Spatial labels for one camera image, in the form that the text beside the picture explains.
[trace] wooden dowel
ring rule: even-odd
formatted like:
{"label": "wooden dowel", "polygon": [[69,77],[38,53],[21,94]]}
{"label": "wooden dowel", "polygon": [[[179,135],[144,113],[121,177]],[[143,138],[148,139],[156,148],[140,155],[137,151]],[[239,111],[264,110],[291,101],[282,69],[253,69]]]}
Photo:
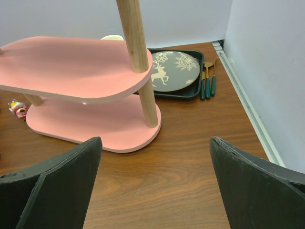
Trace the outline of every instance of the wooden dowel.
{"label": "wooden dowel", "polygon": [[43,100],[40,96],[24,94],[24,96],[34,105],[40,106],[43,103]]}
{"label": "wooden dowel", "polygon": [[139,0],[116,0],[133,71],[148,70],[147,52]]}
{"label": "wooden dowel", "polygon": [[141,89],[139,89],[138,92],[146,120],[146,125],[150,128],[154,128],[158,125],[158,115],[153,94],[152,80],[149,79],[147,83]]}

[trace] gray wall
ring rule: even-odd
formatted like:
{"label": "gray wall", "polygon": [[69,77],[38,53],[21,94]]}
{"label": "gray wall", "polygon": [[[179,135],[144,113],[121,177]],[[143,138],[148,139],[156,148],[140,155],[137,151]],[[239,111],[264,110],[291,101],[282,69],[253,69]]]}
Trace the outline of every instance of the gray wall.
{"label": "gray wall", "polygon": [[[140,0],[148,47],[223,39],[232,0]],[[0,46],[39,35],[123,35],[115,0],[1,0]]]}
{"label": "gray wall", "polygon": [[225,52],[283,162],[305,173],[305,1],[233,0]]}

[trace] small figurine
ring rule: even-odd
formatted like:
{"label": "small figurine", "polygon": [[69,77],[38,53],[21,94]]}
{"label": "small figurine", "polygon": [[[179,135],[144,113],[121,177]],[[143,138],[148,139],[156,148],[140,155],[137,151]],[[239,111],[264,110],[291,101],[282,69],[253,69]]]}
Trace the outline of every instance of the small figurine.
{"label": "small figurine", "polygon": [[10,106],[9,110],[14,115],[17,115],[18,118],[25,121],[28,112],[28,107],[26,106],[26,104],[18,102],[16,99],[13,99],[12,101],[9,102],[9,106]]}

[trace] pink shelf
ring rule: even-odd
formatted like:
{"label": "pink shelf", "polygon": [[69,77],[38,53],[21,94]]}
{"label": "pink shelf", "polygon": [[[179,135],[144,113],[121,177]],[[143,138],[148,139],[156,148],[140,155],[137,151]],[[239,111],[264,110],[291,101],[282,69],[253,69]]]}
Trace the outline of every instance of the pink shelf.
{"label": "pink shelf", "polygon": [[81,143],[100,136],[103,149],[127,153],[148,145],[161,127],[161,113],[156,105],[159,123],[148,128],[138,95],[107,104],[87,104],[44,99],[40,106],[31,105],[27,124],[35,132]]}
{"label": "pink shelf", "polygon": [[125,41],[32,37],[1,48],[0,89],[81,103],[107,103],[140,89],[150,69],[134,73]]}

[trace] round plate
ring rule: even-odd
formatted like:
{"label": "round plate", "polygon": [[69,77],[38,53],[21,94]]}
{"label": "round plate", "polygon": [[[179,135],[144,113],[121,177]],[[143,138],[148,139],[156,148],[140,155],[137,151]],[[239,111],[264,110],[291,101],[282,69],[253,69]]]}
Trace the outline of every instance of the round plate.
{"label": "round plate", "polygon": [[177,51],[156,52],[152,55],[153,89],[171,92],[192,84],[200,73],[198,61],[189,54]]}

